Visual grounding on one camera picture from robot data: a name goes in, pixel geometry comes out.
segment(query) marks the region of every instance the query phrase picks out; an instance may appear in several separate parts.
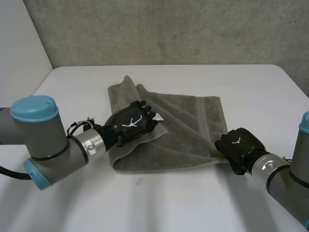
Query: black band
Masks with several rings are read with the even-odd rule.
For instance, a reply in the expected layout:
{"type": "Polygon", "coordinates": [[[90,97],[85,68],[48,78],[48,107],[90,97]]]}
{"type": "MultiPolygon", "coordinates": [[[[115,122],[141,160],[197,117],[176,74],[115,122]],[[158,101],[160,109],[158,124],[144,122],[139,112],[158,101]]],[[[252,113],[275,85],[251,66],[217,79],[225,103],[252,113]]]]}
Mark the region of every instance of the black band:
{"type": "Polygon", "coordinates": [[[95,127],[94,129],[103,139],[106,151],[108,151],[112,146],[116,144],[117,135],[115,131],[111,128],[111,126],[105,125],[103,127],[95,127]]]}
{"type": "Polygon", "coordinates": [[[276,170],[274,170],[274,171],[270,174],[270,176],[268,177],[267,182],[266,182],[266,190],[267,190],[267,192],[268,192],[269,194],[270,194],[270,192],[269,192],[269,186],[270,186],[270,183],[271,183],[272,178],[274,178],[274,176],[275,176],[278,172],[280,172],[282,169],[289,168],[290,166],[291,166],[290,164],[283,165],[283,166],[277,168],[276,170]]]}
{"type": "Polygon", "coordinates": [[[290,170],[290,177],[298,184],[300,184],[301,186],[308,188],[309,189],[309,183],[297,178],[290,170]]]}
{"type": "Polygon", "coordinates": [[[19,179],[19,180],[31,180],[31,177],[29,176],[28,173],[17,173],[11,170],[8,170],[6,168],[3,168],[0,166],[0,174],[19,179]]]}
{"type": "Polygon", "coordinates": [[[72,137],[72,140],[78,145],[78,147],[82,151],[82,154],[84,156],[86,164],[88,164],[89,163],[89,158],[88,158],[87,152],[85,151],[82,143],[77,138],[75,138],[75,137],[72,137]]]}
{"type": "MultiPolygon", "coordinates": [[[[3,110],[4,108],[0,108],[0,111],[3,110]]],[[[0,141],[0,145],[4,145],[3,142],[0,141]]]]}
{"type": "Polygon", "coordinates": [[[64,149],[62,149],[61,151],[59,151],[57,154],[54,154],[54,155],[48,156],[48,157],[43,157],[43,158],[38,158],[38,157],[31,156],[31,158],[33,158],[34,160],[37,160],[37,161],[51,160],[51,159],[54,159],[54,158],[62,155],[68,148],[69,148],[69,142],[67,142],[66,147],[64,149]]]}

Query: blue joint cap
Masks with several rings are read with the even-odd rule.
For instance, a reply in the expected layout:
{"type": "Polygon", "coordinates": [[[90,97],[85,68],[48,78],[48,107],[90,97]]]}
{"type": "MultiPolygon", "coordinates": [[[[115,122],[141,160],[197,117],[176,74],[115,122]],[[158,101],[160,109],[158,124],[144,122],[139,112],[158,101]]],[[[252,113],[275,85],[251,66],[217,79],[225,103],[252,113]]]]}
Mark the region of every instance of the blue joint cap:
{"type": "Polygon", "coordinates": [[[45,176],[42,175],[42,173],[34,166],[30,159],[24,162],[24,168],[40,190],[44,190],[49,186],[52,186],[52,183],[50,183],[45,178],[45,176]]]}
{"type": "Polygon", "coordinates": [[[31,96],[16,101],[11,115],[22,122],[46,122],[59,114],[55,100],[48,96],[31,96]]]}
{"type": "Polygon", "coordinates": [[[307,221],[305,223],[305,228],[307,231],[309,231],[309,218],[307,218],[307,221]]]}
{"type": "Polygon", "coordinates": [[[301,123],[299,124],[299,129],[302,132],[309,134],[309,111],[304,113],[303,119],[301,120],[301,123]]]}

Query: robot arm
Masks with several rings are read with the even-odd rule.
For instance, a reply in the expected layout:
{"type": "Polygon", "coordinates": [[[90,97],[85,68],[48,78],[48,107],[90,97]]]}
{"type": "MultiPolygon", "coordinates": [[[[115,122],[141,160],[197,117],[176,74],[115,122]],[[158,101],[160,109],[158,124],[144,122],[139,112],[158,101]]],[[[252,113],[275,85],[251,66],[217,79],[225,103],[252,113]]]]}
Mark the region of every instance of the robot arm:
{"type": "Polygon", "coordinates": [[[0,145],[26,145],[31,156],[24,162],[27,174],[0,167],[0,173],[32,179],[45,189],[105,154],[154,130],[158,124],[145,102],[135,101],[112,115],[104,126],[96,125],[74,137],[66,136],[55,101],[48,96],[18,100],[0,108],[0,145]]]}
{"type": "Polygon", "coordinates": [[[309,231],[309,112],[299,125],[292,162],[266,152],[243,128],[215,143],[235,174],[249,171],[254,180],[309,231]]]}

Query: gray towel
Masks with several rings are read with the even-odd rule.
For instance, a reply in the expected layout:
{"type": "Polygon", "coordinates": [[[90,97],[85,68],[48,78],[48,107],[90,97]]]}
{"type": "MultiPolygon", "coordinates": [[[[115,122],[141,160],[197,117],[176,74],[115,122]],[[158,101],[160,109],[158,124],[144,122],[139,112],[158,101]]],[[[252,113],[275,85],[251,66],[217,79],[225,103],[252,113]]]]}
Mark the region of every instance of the gray towel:
{"type": "Polygon", "coordinates": [[[152,93],[135,87],[128,76],[108,93],[112,113],[144,100],[164,119],[153,132],[109,150],[115,170],[155,172],[226,163],[214,145],[227,133],[220,98],[152,93]]]}

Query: table surface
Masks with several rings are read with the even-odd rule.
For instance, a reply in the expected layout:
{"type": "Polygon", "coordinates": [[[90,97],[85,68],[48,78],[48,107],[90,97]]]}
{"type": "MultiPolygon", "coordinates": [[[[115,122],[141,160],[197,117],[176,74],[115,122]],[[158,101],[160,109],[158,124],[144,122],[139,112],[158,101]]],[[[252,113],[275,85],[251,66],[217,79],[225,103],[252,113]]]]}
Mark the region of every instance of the table surface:
{"type": "MultiPolygon", "coordinates": [[[[129,75],[149,91],[219,96],[229,130],[247,128],[292,157],[309,99],[274,65],[62,67],[36,95],[53,97],[64,127],[111,110],[107,87],[129,75]]],[[[23,171],[24,146],[0,146],[0,163],[23,171]]],[[[44,191],[0,176],[2,232],[291,232],[305,229],[253,181],[226,164],[153,174],[119,174],[104,156],[44,191]]]]}

